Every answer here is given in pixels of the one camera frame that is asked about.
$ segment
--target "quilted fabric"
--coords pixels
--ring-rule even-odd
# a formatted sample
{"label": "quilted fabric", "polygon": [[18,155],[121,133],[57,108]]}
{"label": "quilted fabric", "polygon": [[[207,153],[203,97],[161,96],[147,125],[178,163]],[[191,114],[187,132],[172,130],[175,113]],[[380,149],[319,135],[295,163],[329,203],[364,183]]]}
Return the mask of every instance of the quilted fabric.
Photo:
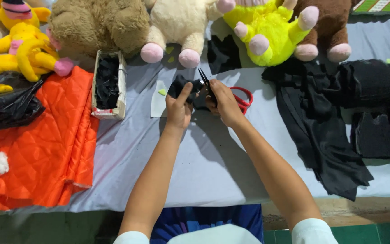
{"label": "quilted fabric", "polygon": [[91,187],[99,120],[91,116],[93,74],[75,67],[50,76],[36,96],[45,112],[30,125],[0,130],[9,171],[0,175],[0,210],[68,204]]}

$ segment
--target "person's left hand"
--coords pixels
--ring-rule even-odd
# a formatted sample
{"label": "person's left hand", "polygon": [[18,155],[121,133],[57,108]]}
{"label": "person's left hand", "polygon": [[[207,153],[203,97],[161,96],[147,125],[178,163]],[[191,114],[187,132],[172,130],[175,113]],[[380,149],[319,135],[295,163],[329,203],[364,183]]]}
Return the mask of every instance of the person's left hand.
{"label": "person's left hand", "polygon": [[187,104],[186,99],[191,94],[192,86],[192,83],[188,82],[185,87],[183,87],[183,90],[177,99],[172,98],[170,95],[166,95],[166,110],[168,112],[166,125],[178,129],[187,128],[191,121],[193,106]]}

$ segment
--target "stuffed toy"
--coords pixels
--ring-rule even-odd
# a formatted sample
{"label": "stuffed toy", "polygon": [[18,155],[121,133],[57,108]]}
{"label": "stuffed toy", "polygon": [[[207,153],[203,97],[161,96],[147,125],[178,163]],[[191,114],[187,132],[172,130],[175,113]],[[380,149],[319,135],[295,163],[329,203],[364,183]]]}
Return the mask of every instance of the stuffed toy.
{"label": "stuffed toy", "polygon": [[[46,22],[49,14],[49,9],[31,8],[22,0],[0,0],[0,21],[10,30],[8,36],[0,39],[0,54],[8,53],[0,55],[0,73],[20,72],[31,82],[37,82],[40,75],[51,70],[59,76],[70,73],[72,61],[60,59],[39,29],[40,22]],[[11,86],[0,84],[0,92],[12,90]]]}
{"label": "stuffed toy", "polygon": [[318,55],[317,44],[327,49],[327,57],[334,63],[345,61],[351,54],[346,24],[350,9],[359,0],[299,0],[295,14],[307,6],[317,6],[320,16],[317,25],[296,47],[294,55],[302,61],[311,61]]}
{"label": "stuffed toy", "polygon": [[47,35],[57,48],[96,58],[97,51],[141,50],[149,31],[142,0],[58,0],[52,5]]}
{"label": "stuffed toy", "polygon": [[204,47],[209,20],[217,20],[234,9],[235,0],[144,0],[150,13],[150,31],[141,58],[156,63],[163,58],[167,43],[181,44],[179,61],[195,68]]}
{"label": "stuffed toy", "polygon": [[318,8],[309,6],[289,23],[297,0],[236,0],[236,8],[224,15],[225,22],[245,43],[254,64],[276,66],[287,60],[296,45],[314,27]]}

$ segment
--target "yellow plush toy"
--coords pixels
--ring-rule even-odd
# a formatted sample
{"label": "yellow plush toy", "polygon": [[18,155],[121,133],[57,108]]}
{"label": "yellow plush toy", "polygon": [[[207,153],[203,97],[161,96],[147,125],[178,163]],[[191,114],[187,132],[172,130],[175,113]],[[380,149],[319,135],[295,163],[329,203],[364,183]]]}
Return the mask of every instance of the yellow plush toy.
{"label": "yellow plush toy", "polygon": [[297,0],[236,0],[224,20],[245,43],[254,64],[275,66],[287,60],[316,25],[318,8],[309,6],[289,23]]}
{"label": "yellow plush toy", "polygon": [[[60,59],[39,27],[50,15],[47,8],[31,8],[22,0],[0,0],[0,21],[10,30],[0,39],[0,73],[16,71],[31,82],[54,70],[60,76],[68,75],[73,62]],[[0,84],[0,92],[12,91],[11,86]]]}

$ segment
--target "brown plush toy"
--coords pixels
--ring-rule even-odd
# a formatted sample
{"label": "brown plush toy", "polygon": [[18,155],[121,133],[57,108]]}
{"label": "brown plush toy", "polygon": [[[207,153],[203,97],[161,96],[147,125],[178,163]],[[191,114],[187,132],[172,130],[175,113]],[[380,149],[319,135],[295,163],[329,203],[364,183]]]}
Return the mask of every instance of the brown plush toy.
{"label": "brown plush toy", "polygon": [[359,0],[299,0],[294,8],[298,16],[308,6],[320,10],[316,26],[300,42],[294,51],[296,58],[311,61],[318,55],[317,44],[327,49],[330,61],[338,63],[346,60],[351,54],[348,44],[346,24],[350,9]]}
{"label": "brown plush toy", "polygon": [[54,47],[96,57],[98,50],[138,53],[149,33],[142,0],[58,0],[47,35]]}

